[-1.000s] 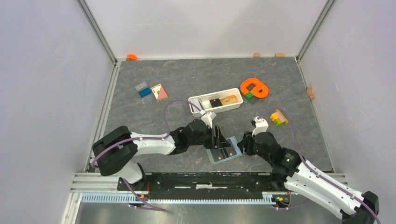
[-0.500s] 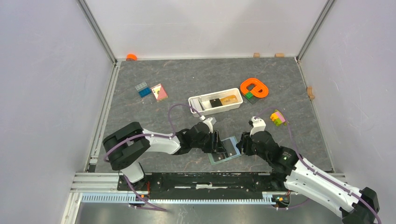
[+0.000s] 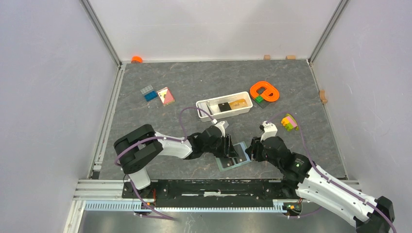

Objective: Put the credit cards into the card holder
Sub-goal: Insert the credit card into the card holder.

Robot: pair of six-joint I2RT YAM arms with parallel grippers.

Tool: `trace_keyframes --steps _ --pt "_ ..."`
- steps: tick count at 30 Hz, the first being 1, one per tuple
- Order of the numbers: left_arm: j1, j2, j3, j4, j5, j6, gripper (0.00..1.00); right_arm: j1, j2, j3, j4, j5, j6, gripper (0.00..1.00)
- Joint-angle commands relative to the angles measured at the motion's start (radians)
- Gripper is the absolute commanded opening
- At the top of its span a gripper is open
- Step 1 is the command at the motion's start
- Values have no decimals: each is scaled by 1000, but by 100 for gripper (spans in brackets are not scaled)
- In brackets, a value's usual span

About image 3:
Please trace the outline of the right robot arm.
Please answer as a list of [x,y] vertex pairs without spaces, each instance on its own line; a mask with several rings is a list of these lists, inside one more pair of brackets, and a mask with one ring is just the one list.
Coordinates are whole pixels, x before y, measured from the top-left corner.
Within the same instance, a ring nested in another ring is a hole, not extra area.
[[374,198],[334,178],[307,156],[291,152],[280,137],[255,137],[246,153],[256,162],[266,161],[279,169],[284,176],[283,196],[314,202],[358,233],[396,232],[393,203],[388,198]]

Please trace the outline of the green card holder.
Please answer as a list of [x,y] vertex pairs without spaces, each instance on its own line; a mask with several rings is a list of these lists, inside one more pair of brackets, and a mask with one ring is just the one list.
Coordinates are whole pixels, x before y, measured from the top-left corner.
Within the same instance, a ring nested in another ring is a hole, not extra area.
[[226,170],[230,170],[244,164],[251,162],[250,157],[245,152],[246,150],[246,143],[239,142],[234,145],[235,152],[238,154],[236,157],[232,158],[216,158],[217,166],[219,171],[223,172]]

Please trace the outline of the black VIP card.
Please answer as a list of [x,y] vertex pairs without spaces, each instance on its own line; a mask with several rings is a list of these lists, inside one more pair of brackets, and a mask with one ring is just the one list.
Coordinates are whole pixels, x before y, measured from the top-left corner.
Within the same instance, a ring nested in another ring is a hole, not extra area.
[[238,157],[233,158],[235,164],[241,164],[241,163],[249,161],[248,155],[245,153],[245,148],[243,145],[238,144],[238,145],[235,145],[234,147],[237,153],[239,154]]
[[220,171],[228,170],[234,166],[234,161],[231,158],[217,158]]

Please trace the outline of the white rectangular tray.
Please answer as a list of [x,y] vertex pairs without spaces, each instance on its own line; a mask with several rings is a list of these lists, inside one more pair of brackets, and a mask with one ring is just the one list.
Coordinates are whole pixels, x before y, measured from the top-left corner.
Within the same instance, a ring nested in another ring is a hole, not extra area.
[[214,119],[222,119],[248,113],[253,103],[248,92],[239,92],[197,101],[196,107],[206,111]]

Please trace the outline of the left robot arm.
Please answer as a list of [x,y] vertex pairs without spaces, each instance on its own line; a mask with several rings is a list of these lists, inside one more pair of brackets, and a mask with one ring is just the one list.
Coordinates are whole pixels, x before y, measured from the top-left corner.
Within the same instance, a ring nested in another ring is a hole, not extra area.
[[225,132],[226,125],[225,121],[221,121],[201,133],[172,137],[156,132],[152,125],[145,124],[114,143],[117,154],[115,165],[120,166],[123,173],[130,178],[135,193],[146,198],[153,191],[146,166],[156,156],[192,160],[204,153],[211,153],[216,158],[237,157],[231,136]]

